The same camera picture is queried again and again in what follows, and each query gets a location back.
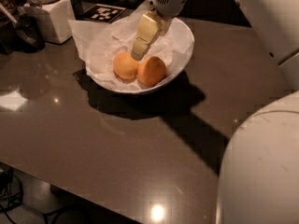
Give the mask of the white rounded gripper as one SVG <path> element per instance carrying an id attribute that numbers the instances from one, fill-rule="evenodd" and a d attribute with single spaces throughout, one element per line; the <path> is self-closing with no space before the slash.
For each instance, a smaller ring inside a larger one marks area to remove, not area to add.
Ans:
<path id="1" fill-rule="evenodd" d="M 136 60 L 142 60 L 150 49 L 157 34 L 161 31 L 161 17 L 171 19 L 184 8 L 187 0 L 146 0 L 149 10 L 141 16 L 136 31 L 131 55 Z"/>

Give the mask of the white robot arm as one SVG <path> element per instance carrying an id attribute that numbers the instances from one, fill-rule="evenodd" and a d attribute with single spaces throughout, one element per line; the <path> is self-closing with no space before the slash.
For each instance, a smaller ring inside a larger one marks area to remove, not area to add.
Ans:
<path id="1" fill-rule="evenodd" d="M 299 224 L 298 0 L 235 0 L 245 30 L 195 24 L 195 79 L 142 98 L 219 177 L 216 224 Z"/>

